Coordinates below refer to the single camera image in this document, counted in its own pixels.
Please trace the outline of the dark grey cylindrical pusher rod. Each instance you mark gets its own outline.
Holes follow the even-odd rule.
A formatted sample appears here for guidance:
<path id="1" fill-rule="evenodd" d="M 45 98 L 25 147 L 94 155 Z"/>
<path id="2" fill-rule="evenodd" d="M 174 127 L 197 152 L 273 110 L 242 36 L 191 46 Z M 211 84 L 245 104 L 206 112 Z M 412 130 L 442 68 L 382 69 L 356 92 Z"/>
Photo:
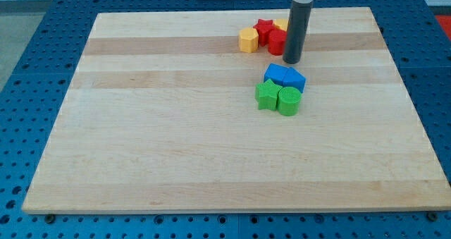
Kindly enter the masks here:
<path id="1" fill-rule="evenodd" d="M 296 64 L 300 61 L 312 6 L 313 2 L 293 1 L 291 4 L 283 52 L 283 60 L 288 64 Z"/>

